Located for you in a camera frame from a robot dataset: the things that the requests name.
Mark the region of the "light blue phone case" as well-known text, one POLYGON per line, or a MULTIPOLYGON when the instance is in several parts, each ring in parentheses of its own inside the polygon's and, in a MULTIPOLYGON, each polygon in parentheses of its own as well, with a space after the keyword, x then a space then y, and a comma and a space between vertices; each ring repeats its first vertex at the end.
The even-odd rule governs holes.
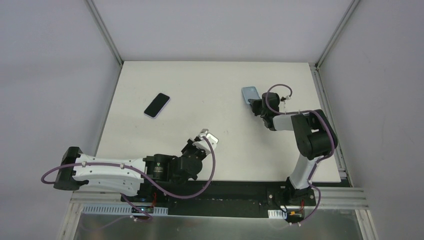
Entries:
POLYGON ((255 102, 262 101, 257 88, 255 86, 247 86, 241 88, 242 97, 247 105, 252 106, 255 102))

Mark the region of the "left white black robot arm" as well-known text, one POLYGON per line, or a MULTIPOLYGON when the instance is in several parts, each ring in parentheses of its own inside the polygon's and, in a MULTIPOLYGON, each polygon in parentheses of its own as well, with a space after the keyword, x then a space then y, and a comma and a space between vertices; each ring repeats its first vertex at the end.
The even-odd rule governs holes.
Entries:
POLYGON ((155 186, 164 194, 177 199, 191 199, 203 193, 211 184, 214 171, 206 184, 198 192, 179 195, 165 189, 165 186, 183 185, 188 180, 196 180, 203 168, 203 160, 212 157, 216 166, 215 149, 219 143, 211 134, 200 134, 189 139, 180 156, 154 154, 144 158, 112 159, 84 154, 79 147, 69 147, 62 158, 56 179, 51 182, 57 190, 76 191, 82 186, 95 187, 135 197, 140 202, 152 198, 155 186))

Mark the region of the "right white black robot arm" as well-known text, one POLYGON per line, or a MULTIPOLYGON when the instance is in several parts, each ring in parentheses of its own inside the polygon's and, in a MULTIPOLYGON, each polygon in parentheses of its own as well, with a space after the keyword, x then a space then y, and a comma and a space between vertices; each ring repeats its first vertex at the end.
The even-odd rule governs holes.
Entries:
POLYGON ((279 105, 286 98, 270 92, 259 95, 255 89, 243 93, 244 101, 255 116, 262 118, 264 126, 271 131, 292 131, 299 158, 285 188, 274 193, 277 205, 301 205, 314 195, 312 178, 318 164, 330 157, 338 145, 338 139, 321 109, 304 113, 280 114, 279 105))

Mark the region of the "purple-edged black smartphone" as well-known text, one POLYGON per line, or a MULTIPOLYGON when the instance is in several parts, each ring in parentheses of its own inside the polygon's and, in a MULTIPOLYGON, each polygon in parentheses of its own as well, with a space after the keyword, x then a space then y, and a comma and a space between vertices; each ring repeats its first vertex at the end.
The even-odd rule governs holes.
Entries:
POLYGON ((170 99, 171 98, 168 95, 164 93, 158 93, 143 113, 149 118, 155 119, 168 104, 170 99))

